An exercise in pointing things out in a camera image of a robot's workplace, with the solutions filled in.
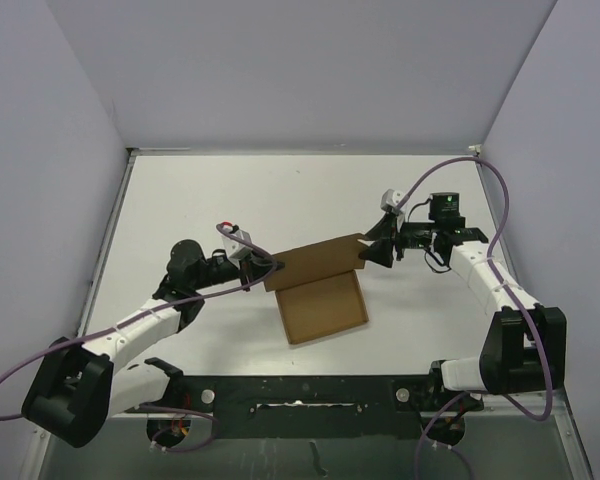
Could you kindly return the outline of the brown cardboard paper box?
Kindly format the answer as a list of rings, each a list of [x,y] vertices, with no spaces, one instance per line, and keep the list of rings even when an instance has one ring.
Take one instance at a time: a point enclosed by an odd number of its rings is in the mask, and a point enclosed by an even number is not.
[[[357,272],[365,267],[360,233],[274,255],[283,266],[265,281],[276,297],[291,345],[315,341],[368,323]]]

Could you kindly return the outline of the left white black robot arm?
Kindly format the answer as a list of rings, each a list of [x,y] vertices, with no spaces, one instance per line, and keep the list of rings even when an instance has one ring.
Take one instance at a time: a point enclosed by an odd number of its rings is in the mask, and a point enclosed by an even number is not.
[[[170,252],[157,290],[136,312],[113,326],[74,340],[59,339],[42,362],[21,407],[22,416],[79,448],[112,416],[145,403],[162,411],[183,398],[179,372],[159,359],[132,363],[154,344],[187,328],[205,304],[203,289],[236,282],[247,291],[285,264],[242,232],[206,256],[195,240]]]

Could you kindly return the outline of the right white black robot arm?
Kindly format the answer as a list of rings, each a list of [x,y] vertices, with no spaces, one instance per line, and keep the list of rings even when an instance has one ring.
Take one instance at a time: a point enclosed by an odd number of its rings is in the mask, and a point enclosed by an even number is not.
[[[366,234],[370,245],[359,257],[390,268],[407,249],[432,255],[457,274],[476,296],[491,324],[476,357],[442,360],[441,374],[424,385],[426,400],[449,407],[461,391],[494,395],[549,391],[564,384],[566,317],[528,294],[489,253],[485,234],[469,227],[455,192],[434,193],[425,202],[425,222],[406,220],[403,194],[389,189],[381,199],[382,219]]]

